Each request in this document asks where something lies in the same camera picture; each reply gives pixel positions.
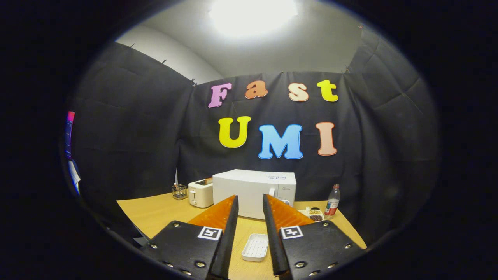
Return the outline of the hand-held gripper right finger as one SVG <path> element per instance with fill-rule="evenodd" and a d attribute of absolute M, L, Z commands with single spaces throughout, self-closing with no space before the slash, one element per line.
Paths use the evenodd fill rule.
<path fill-rule="evenodd" d="M 263 212 L 274 275 L 325 280 L 366 252 L 330 220 L 315 222 L 269 194 Z"/>

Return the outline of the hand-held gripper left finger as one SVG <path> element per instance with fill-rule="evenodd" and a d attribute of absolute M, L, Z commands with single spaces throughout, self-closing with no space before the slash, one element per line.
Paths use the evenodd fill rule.
<path fill-rule="evenodd" d="M 141 251 L 169 280 L 227 280 L 238 210 L 232 195 L 188 222 L 171 221 Z"/>

